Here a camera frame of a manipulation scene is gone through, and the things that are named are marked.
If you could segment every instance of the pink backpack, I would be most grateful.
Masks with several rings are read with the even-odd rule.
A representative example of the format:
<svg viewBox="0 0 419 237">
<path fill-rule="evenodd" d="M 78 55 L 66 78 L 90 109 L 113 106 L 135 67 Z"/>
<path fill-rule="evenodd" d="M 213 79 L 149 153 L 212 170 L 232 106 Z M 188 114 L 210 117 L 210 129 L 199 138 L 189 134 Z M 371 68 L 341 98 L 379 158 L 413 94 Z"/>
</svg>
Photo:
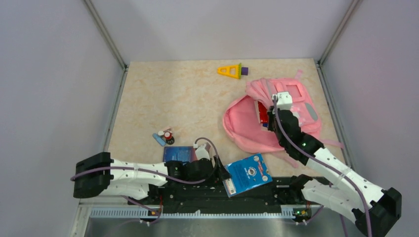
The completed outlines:
<svg viewBox="0 0 419 237">
<path fill-rule="evenodd" d="M 247 82 L 246 95 L 233 101 L 223 117 L 223 126 L 227 135 L 245 152 L 272 153 L 283 151 L 275 134 L 268 131 L 256 115 L 255 101 L 269 109 L 272 94 L 288 91 L 293 97 L 291 111 L 298 118 L 301 130 L 319 138 L 322 122 L 314 109 L 313 101 L 303 84 L 299 81 L 302 71 L 294 78 L 265 79 Z M 293 167 L 298 167 L 297 161 L 285 158 Z"/>
</svg>

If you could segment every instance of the purple cap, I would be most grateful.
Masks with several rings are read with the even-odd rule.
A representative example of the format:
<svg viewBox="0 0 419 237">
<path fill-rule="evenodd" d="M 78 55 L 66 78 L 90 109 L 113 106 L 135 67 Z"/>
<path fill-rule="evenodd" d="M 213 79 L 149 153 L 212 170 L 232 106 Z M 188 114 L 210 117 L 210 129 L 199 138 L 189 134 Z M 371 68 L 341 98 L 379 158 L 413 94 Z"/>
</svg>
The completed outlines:
<svg viewBox="0 0 419 237">
<path fill-rule="evenodd" d="M 249 74 L 249 68 L 242 67 L 242 75 L 247 76 Z"/>
</svg>

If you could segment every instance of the beige tabletop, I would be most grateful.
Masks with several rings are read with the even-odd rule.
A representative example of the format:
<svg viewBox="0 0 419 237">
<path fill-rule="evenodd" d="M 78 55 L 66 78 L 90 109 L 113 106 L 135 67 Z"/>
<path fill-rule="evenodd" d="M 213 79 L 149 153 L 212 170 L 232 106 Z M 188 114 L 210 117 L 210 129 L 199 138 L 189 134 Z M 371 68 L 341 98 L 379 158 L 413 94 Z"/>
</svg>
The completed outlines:
<svg viewBox="0 0 419 237">
<path fill-rule="evenodd" d="M 217 74 L 217 68 L 242 63 L 249 75 L 240 80 Z M 293 78 L 303 70 L 306 86 L 323 123 L 321 139 L 337 141 L 313 59 L 207 60 L 131 62 L 109 145 L 112 158 L 157 163 L 163 147 L 152 137 L 160 129 L 173 128 L 174 146 L 192 146 L 198 137 L 211 139 L 224 164 L 248 157 L 226 135 L 222 117 L 228 105 L 245 95 L 246 82 L 260 78 Z M 326 145 L 341 161 L 338 147 Z M 302 164 L 293 168 L 281 158 L 263 154 L 273 176 L 319 175 Z"/>
</svg>

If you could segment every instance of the metal frame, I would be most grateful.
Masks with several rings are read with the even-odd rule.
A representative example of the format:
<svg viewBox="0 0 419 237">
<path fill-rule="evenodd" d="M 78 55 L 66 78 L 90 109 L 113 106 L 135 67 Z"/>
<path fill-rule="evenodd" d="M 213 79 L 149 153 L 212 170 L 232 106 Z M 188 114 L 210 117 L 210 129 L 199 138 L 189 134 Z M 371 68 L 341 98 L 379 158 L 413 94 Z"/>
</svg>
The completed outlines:
<svg viewBox="0 0 419 237">
<path fill-rule="evenodd" d="M 109 122 L 108 129 L 106 131 L 105 139 L 103 142 L 103 150 L 107 151 L 109 148 L 109 143 L 111 140 L 111 135 L 113 131 L 113 127 L 115 124 L 115 119 L 118 112 L 119 103 L 121 101 L 122 92 L 124 90 L 124 84 L 126 81 L 127 73 L 128 73 L 128 64 L 124 61 L 122 58 L 115 42 L 112 40 L 112 37 L 110 36 L 105 24 L 103 23 L 102 19 L 100 18 L 96 8 L 94 7 L 91 0 L 82 0 L 83 3 L 86 6 L 86 9 L 89 11 L 90 15 L 93 18 L 93 21 L 95 22 L 95 25 L 98 28 L 98 31 L 101 33 L 103 39 L 105 40 L 109 50 L 111 51 L 112 55 L 118 62 L 119 66 L 123 69 L 124 74 L 121 79 L 121 83 L 119 86 L 118 94 L 115 99 L 115 103 L 113 105 L 112 114 Z M 328 46 L 326 47 L 325 51 L 323 52 L 320 60 L 316 63 L 317 72 L 319 74 L 320 82 L 323 87 L 323 91 L 325 93 L 326 101 L 329 106 L 329 110 L 331 112 L 332 120 L 334 122 L 335 130 L 338 136 L 338 139 L 340 142 L 345 144 L 345 149 L 342 149 L 343 156 L 346 161 L 346 163 L 354 170 L 356 168 L 354 167 L 353 160 L 351 159 L 352 151 L 347 146 L 347 137 L 344 133 L 343 125 L 341 124 L 341 119 L 338 111 L 338 107 L 336 105 L 336 101 L 333 97 L 333 94 L 330 91 L 330 85 L 328 82 L 328 79 L 323 71 L 323 65 L 327 61 L 330 53 L 332 52 L 336 42 L 341 37 L 343 31 L 346 29 L 346 26 L 351 19 L 351 17 L 354 15 L 354 12 L 358 9 L 360 3 L 362 0 L 352 0 L 352 3 L 350 4 L 345 16 L 343 17 L 341 23 L 339 24 L 335 34 L 333 35 L 332 39 L 330 40 Z M 89 198 L 84 199 L 83 201 L 80 201 L 79 207 L 75 216 L 75 220 L 73 222 L 73 228 L 71 230 L 70 236 L 71 237 L 80 237 L 84 236 L 85 232 L 87 230 L 88 220 L 90 217 L 90 214 L 92 213 L 92 210 L 96 207 L 118 207 L 118 208 L 127 208 L 128 205 L 123 199 L 117 198 L 117 197 L 96 197 L 96 198 Z"/>
</svg>

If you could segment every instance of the blue eraser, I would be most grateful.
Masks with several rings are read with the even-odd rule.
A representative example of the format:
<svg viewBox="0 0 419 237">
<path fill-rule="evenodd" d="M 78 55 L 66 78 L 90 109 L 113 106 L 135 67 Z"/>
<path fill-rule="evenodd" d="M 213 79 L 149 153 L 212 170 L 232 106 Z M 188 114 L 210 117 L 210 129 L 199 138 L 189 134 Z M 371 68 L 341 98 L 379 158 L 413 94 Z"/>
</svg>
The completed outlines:
<svg viewBox="0 0 419 237">
<path fill-rule="evenodd" d="M 153 133 L 153 137 L 162 147 L 166 145 L 166 141 L 163 140 L 159 135 L 157 135 L 157 133 Z"/>
<path fill-rule="evenodd" d="M 223 181 L 229 197 L 272 182 L 262 155 L 255 154 L 225 166 L 231 178 Z"/>
</svg>

